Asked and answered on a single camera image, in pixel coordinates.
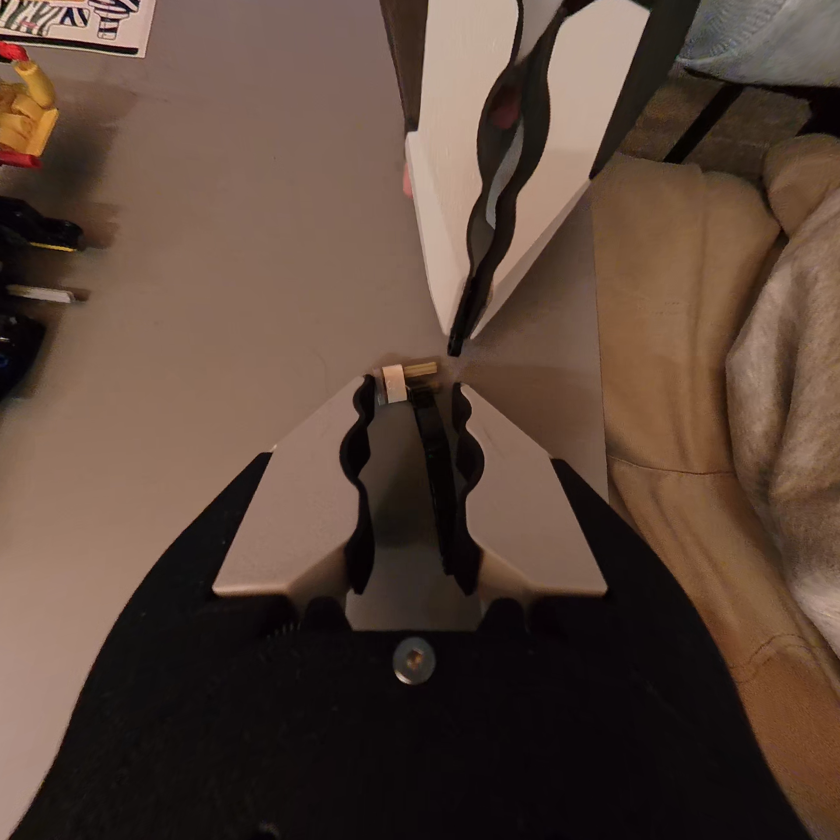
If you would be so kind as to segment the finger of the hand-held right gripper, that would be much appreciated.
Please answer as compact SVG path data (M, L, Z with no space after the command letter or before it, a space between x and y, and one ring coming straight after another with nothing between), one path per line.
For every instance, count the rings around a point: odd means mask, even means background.
M483 188L481 115L517 57L521 15L516 1L427 3L419 116L405 153L427 287L444 335L470 274L469 220Z
M525 59L516 165L487 186L494 233L470 268L449 355L496 315L585 192L648 17L636 2L562 2Z

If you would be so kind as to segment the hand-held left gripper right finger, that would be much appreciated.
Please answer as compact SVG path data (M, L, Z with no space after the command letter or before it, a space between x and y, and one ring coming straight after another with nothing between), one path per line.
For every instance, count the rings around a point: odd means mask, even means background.
M549 453L471 386L452 395L457 492L451 574L485 606L604 596L607 584Z

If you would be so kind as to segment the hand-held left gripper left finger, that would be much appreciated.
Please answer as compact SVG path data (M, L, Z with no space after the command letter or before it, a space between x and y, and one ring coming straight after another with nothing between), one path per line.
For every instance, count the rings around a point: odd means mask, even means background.
M361 471L375 379L357 376L271 451L213 583L220 597L284 595L300 613L315 598L364 592L375 539Z

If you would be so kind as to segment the small white lego piece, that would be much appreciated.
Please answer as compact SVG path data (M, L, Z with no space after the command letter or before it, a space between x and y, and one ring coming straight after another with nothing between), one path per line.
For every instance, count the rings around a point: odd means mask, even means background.
M406 371L403 364L390 364L373 371L376 401L379 406L409 400Z

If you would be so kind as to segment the flat white lego piece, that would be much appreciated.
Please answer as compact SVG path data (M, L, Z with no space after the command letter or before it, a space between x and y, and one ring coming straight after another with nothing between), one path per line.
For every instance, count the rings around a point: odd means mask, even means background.
M3 288L3 293L11 298L55 303L59 305L68 305L78 302L79 300L75 293L69 289L34 287L14 283L6 284Z

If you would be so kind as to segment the yellow lego figure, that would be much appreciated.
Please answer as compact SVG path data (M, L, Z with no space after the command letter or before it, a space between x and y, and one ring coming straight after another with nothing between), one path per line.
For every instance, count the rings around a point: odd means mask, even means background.
M21 45L2 41L1 61L19 78L1 79L1 166L38 169L59 117L54 85Z

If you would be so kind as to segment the person's right hand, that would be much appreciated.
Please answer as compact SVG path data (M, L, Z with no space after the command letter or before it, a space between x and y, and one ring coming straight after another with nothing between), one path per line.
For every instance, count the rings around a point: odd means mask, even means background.
M490 106L490 124L501 131L514 127L520 118L521 99L522 90L519 85L506 85L500 88Z

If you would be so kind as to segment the pale blue cloth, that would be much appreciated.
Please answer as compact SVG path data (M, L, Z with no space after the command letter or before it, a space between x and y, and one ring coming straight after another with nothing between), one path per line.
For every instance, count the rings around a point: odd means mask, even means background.
M836 88L838 1L702 1L676 59L745 84Z

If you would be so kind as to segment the zebra print instruction sheet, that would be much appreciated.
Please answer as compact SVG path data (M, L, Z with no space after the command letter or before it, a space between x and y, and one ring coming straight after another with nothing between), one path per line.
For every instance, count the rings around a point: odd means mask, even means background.
M155 1L2 1L1 40L21 45L139 57Z

